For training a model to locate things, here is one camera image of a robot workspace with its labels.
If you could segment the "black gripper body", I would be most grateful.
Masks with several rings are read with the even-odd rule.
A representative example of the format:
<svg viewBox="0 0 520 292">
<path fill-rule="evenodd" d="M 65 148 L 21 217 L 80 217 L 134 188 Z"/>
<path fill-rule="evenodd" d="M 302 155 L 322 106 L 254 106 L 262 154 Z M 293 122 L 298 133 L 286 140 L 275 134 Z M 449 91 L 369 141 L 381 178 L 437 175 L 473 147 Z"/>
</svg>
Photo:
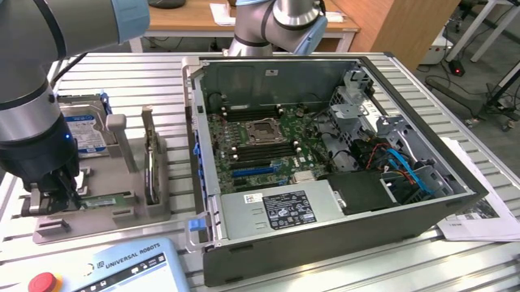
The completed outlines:
<svg viewBox="0 0 520 292">
<path fill-rule="evenodd" d="M 27 189 L 37 184 L 41 191 L 74 190 L 79 155 L 67 122 L 55 122 L 33 138 L 1 142 L 1 168 L 21 178 Z"/>
</svg>

